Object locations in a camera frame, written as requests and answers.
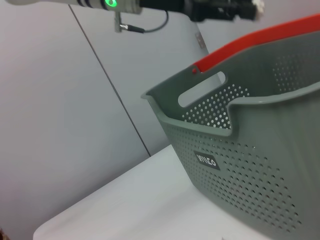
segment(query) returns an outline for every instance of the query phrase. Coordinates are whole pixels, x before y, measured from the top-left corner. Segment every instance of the red handle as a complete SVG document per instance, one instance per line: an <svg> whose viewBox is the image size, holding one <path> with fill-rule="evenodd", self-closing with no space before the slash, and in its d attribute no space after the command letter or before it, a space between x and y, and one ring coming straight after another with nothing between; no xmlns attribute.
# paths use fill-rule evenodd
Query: red handle
<svg viewBox="0 0 320 240"><path fill-rule="evenodd" d="M247 48L316 31L320 31L320 14L245 35L195 62L193 65L196 65L201 72L205 72L223 60Z"/></svg>

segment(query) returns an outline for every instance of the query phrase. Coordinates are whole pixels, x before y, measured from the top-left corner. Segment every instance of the white wall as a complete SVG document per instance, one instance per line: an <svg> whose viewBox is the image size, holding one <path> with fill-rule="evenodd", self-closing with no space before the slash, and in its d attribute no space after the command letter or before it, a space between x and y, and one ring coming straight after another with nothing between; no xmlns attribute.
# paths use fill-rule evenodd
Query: white wall
<svg viewBox="0 0 320 240"><path fill-rule="evenodd" d="M69 7L0 1L0 226L11 240L31 240L147 157Z"/></svg>
<svg viewBox="0 0 320 240"><path fill-rule="evenodd" d="M154 33L114 32L114 13L72 6L88 39L117 89L151 155L169 142L143 92L187 68L208 54L201 49L197 25L185 15L169 13L168 25ZM123 14L122 21L145 29L158 27L163 11L144 9Z"/></svg>
<svg viewBox="0 0 320 240"><path fill-rule="evenodd" d="M207 20L199 23L209 52L248 33L320 13L320 0L264 0L265 14L258 22L236 20L236 22Z"/></svg>

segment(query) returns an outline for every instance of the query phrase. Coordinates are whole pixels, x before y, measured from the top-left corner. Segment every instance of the gray plastic basket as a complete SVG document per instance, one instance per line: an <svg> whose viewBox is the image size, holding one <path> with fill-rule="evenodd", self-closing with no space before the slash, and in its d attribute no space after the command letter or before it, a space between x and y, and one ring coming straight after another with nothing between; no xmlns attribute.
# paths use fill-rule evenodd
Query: gray plastic basket
<svg viewBox="0 0 320 240"><path fill-rule="evenodd" d="M205 72L192 65L142 96L194 186L277 240L320 239L320 14L266 31L306 19L317 25L310 33L252 46ZM218 72L223 85L179 105Z"/></svg>

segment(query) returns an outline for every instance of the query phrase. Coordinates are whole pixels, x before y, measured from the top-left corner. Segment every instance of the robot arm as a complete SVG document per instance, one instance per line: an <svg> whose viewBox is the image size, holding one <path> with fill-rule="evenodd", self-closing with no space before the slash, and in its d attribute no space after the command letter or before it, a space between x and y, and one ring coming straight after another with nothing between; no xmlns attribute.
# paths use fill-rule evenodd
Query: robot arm
<svg viewBox="0 0 320 240"><path fill-rule="evenodd" d="M205 19L232 21L236 16L254 21L263 14L265 6L263 0L7 0L7 2L14 5L56 2L114 11L116 32L121 32L121 29L128 30L121 23L120 13L140 14L143 8L182 13L193 22L202 22Z"/></svg>

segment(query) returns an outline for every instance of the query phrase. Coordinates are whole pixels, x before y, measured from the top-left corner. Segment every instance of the black cable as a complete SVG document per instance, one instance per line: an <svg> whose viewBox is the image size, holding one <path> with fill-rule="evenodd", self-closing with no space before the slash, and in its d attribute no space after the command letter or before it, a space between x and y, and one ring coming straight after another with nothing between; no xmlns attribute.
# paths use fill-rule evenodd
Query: black cable
<svg viewBox="0 0 320 240"><path fill-rule="evenodd" d="M161 24L160 26L156 27L156 28L153 28L153 29L150 29L150 30L145 30L141 27L137 27L137 26L132 26L132 25L126 25L126 29L127 31L129 32L135 32L135 33L140 33L140 34L148 34L148 33L154 33L156 31L159 31L161 29L163 29L169 22L169 13L168 11L165 11L165 15L166 15L166 18L165 18L165 21L163 24Z"/></svg>

